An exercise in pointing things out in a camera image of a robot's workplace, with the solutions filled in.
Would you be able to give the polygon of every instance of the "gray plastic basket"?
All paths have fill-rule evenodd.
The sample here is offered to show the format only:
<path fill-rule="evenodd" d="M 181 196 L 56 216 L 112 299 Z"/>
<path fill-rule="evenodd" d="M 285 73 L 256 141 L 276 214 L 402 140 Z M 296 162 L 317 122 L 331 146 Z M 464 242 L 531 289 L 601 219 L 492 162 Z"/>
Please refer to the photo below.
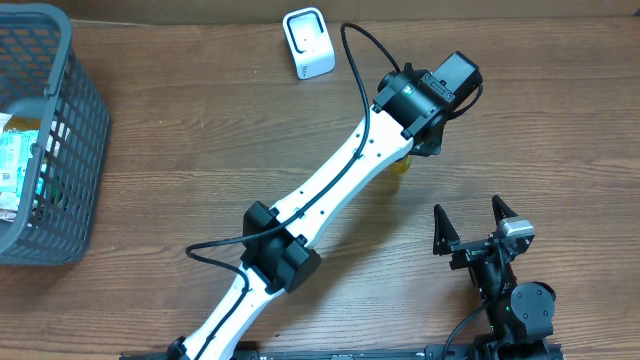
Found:
<path fill-rule="evenodd" d="M 63 264 L 89 246 L 111 120 L 71 37 L 56 7 L 0 4 L 0 112 L 41 119 L 0 264 Z"/>

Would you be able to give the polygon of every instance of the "small white charger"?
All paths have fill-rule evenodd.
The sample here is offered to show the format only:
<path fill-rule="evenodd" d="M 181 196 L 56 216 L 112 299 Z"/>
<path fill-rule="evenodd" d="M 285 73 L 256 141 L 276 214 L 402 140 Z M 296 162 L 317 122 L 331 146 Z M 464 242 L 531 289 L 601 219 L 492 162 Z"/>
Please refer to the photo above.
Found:
<path fill-rule="evenodd" d="M 336 57 L 320 10 L 308 7 L 288 13 L 282 27 L 300 79 L 333 70 Z"/>

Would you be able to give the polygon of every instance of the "wood grain surface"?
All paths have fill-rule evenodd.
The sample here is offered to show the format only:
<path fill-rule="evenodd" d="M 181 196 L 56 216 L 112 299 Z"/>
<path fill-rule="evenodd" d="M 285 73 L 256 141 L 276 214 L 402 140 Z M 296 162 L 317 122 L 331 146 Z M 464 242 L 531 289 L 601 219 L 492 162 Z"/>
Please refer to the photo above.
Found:
<path fill-rule="evenodd" d="M 10 2 L 42 0 L 10 0 Z M 281 22 L 308 6 L 326 21 L 631 16 L 640 0 L 49 0 L 81 20 L 139 24 Z"/>
<path fill-rule="evenodd" d="M 537 235 L 514 272 L 558 294 L 568 359 L 640 350 L 638 18 L 362 23 L 401 61 L 479 64 L 485 92 L 447 125 L 442 154 L 378 176 L 321 241 L 320 269 L 243 340 L 267 350 L 442 343 L 479 304 L 466 271 L 431 253 L 442 204 L 466 240 L 495 228 L 499 193 Z M 189 260 L 237 236 L 255 200 L 305 181 L 362 117 L 336 69 L 299 81 L 280 25 L 82 28 L 74 47 L 113 116 L 91 250 L 75 265 L 0 268 L 0 359 L 115 359 L 197 329 L 233 275 Z M 351 47 L 370 98 L 390 70 Z M 238 263 L 242 246 L 207 255 Z M 459 337 L 486 330 L 478 320 Z"/>

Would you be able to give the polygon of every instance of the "yellow object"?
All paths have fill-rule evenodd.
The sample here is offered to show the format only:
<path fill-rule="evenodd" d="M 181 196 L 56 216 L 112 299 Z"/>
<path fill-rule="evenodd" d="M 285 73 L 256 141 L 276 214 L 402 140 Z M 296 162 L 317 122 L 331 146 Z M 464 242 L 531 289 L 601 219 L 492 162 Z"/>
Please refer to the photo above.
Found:
<path fill-rule="evenodd" d="M 14 116 L 4 127 L 4 131 L 29 131 L 40 130 L 40 119 L 23 118 Z"/>
<path fill-rule="evenodd" d="M 413 157 L 411 155 L 405 156 L 404 159 L 400 161 L 396 161 L 393 164 L 389 165 L 389 171 L 398 175 L 402 175 L 406 173 L 407 171 L 409 171 L 409 168 L 411 167 L 412 159 Z"/>

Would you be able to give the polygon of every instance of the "black joint motor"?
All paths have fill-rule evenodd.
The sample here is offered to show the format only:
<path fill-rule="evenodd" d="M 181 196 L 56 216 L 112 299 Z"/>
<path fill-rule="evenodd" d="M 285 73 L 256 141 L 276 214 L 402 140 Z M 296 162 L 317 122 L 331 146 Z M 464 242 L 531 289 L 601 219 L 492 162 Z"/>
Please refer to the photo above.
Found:
<path fill-rule="evenodd" d="M 243 235 L 252 235 L 280 224 L 278 211 L 256 201 L 244 214 Z M 267 283 L 267 292 L 292 292 L 320 266 L 320 255 L 305 247 L 304 236 L 293 237 L 286 229 L 258 241 L 245 243 L 242 265 L 253 268 Z"/>
<path fill-rule="evenodd" d="M 402 136 L 415 139 L 413 154 L 437 155 L 445 123 L 481 83 L 478 66 L 460 52 L 433 73 L 406 63 L 401 73 L 391 72 L 382 79 L 374 111 L 389 113 L 404 127 Z"/>

